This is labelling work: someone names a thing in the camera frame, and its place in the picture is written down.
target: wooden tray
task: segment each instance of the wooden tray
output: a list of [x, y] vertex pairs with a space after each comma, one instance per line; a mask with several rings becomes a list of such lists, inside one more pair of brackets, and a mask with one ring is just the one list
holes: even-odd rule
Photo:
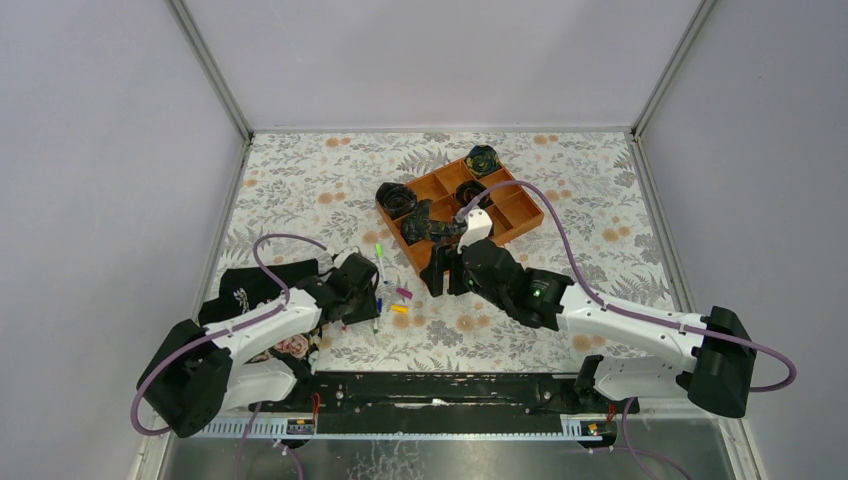
[[[451, 221], [459, 211], [459, 203], [454, 198], [456, 187], [468, 180], [474, 180], [474, 175], [465, 166], [465, 158], [455, 160], [444, 167], [434, 170], [422, 177], [406, 184], [418, 195], [418, 201], [430, 199], [433, 205], [430, 208], [430, 218], [433, 220]], [[490, 187], [496, 183], [514, 180], [514, 177], [505, 166], [501, 169], [480, 178], [480, 183]], [[492, 218], [495, 232], [492, 240], [496, 245], [503, 244], [518, 238], [542, 223], [544, 215], [536, 202], [530, 195], [517, 185], [510, 185], [495, 190], [491, 194], [493, 205], [486, 208], [486, 212]], [[398, 245], [406, 254], [409, 263], [415, 268], [415, 273], [420, 273], [430, 263], [430, 250], [433, 247], [431, 240], [421, 240], [413, 245], [407, 245], [400, 234], [400, 226], [403, 217], [392, 220], [377, 204], [377, 211], [383, 217], [383, 221], [389, 226], [389, 231], [394, 235]]]

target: leaf pattern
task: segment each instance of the leaf pattern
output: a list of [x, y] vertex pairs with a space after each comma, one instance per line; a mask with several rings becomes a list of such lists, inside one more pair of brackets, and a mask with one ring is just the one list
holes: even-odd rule
[[[672, 308], [625, 137], [591, 132], [257, 134], [209, 298], [217, 294], [227, 268], [254, 265], [253, 241], [265, 233], [307, 235], [331, 251], [359, 248], [372, 258], [380, 242], [392, 285], [381, 285], [378, 295], [384, 305], [403, 304], [409, 312], [384, 307], [375, 322], [326, 326], [317, 368], [573, 372], [593, 353], [642, 355], [600, 337], [585, 345], [585, 336], [580, 342], [574, 337], [579, 332], [523, 327], [473, 294], [427, 294], [388, 235], [374, 193], [384, 181], [408, 182], [464, 156], [476, 144], [493, 146], [514, 176], [545, 192], [570, 235], [581, 271], [599, 290]], [[506, 247], [525, 267], [573, 276], [559, 234], [545, 215], [541, 226]], [[327, 255], [293, 240], [269, 242], [259, 255], [269, 264], [318, 257], [322, 271], [329, 265]], [[413, 299], [397, 294], [398, 286], [410, 290]]]

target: table surface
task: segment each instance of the table surface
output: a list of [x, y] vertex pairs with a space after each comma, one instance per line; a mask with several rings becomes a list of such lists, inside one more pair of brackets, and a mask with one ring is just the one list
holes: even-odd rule
[[[265, 233], [310, 236], [337, 252], [358, 247], [372, 258], [380, 242], [392, 286], [381, 286], [378, 296], [409, 313], [384, 310], [376, 334], [372, 322], [326, 326], [314, 339], [319, 369], [576, 372], [586, 355], [643, 355], [599, 336], [523, 327], [473, 294], [427, 294], [380, 219], [374, 193], [382, 182], [408, 182], [477, 144], [493, 146], [516, 178], [545, 192], [589, 282], [626, 300], [673, 308], [625, 135], [609, 132], [258, 134], [207, 298], [217, 295], [227, 268], [254, 266], [252, 243]], [[545, 216], [506, 248], [525, 267], [573, 276]], [[280, 240], [261, 256], [280, 264], [315, 257], [316, 249]], [[413, 299], [394, 292], [398, 286]]]

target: white wall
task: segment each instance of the white wall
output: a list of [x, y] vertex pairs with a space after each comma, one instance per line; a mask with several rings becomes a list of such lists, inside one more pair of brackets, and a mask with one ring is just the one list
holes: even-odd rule
[[190, 0], [257, 129], [631, 125], [698, 0]]
[[720, 2], [644, 137], [698, 308], [798, 365], [749, 403], [772, 479], [848, 470], [846, 86], [844, 0]]
[[163, 1], [0, 5], [0, 477], [125, 478], [240, 140]]

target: pen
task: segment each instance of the pen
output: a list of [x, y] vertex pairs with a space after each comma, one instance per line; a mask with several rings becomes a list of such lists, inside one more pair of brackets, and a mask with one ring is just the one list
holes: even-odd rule
[[389, 279], [386, 277], [386, 268], [383, 267], [383, 247], [379, 243], [375, 246], [377, 249], [377, 261], [380, 263], [380, 276], [383, 277], [383, 283], [389, 284]]

